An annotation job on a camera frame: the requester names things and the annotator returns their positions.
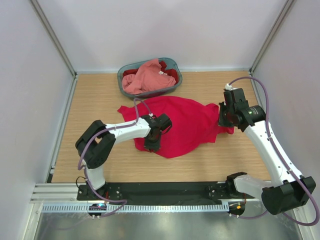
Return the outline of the magenta red t shirt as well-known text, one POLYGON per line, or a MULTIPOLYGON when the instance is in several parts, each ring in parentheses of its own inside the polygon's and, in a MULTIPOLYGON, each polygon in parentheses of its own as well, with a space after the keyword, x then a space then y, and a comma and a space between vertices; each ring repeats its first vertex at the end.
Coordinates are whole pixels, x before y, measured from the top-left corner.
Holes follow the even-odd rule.
POLYGON ((158 96, 144 101, 157 117, 166 114, 172 128, 162 135, 157 155, 176 158, 195 150, 199 145, 215 143, 219 134, 234 133, 233 127, 218 125, 219 106, 203 105, 195 100, 178 96, 158 96))

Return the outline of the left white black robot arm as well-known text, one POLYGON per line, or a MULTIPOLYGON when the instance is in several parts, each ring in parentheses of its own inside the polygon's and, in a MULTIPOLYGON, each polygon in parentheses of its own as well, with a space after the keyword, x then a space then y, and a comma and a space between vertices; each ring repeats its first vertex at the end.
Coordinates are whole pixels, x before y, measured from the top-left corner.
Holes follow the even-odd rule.
POLYGON ((103 165, 115 145, 142 138, 144 149, 156 153, 161 148, 162 134, 167 133, 172 126, 166 114, 147 114, 119 124, 94 121, 75 143, 80 157, 77 168, 79 171, 84 170, 88 194, 95 200, 106 199, 108 187, 103 165))

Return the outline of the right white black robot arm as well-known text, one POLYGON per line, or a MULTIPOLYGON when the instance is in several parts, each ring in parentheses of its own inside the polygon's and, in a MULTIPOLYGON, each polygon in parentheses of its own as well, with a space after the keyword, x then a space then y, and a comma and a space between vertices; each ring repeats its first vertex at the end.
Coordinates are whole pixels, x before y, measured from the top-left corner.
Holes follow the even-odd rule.
POLYGON ((271 178, 264 181, 245 172, 231 174, 227 177, 226 194, 231 198, 242 193, 257 198, 272 215, 304 206, 310 199, 306 191, 312 193, 316 183, 311 176, 303 176, 284 152, 264 109, 250 106, 242 88, 227 84, 223 95, 218 124, 237 127, 251 140, 271 178))

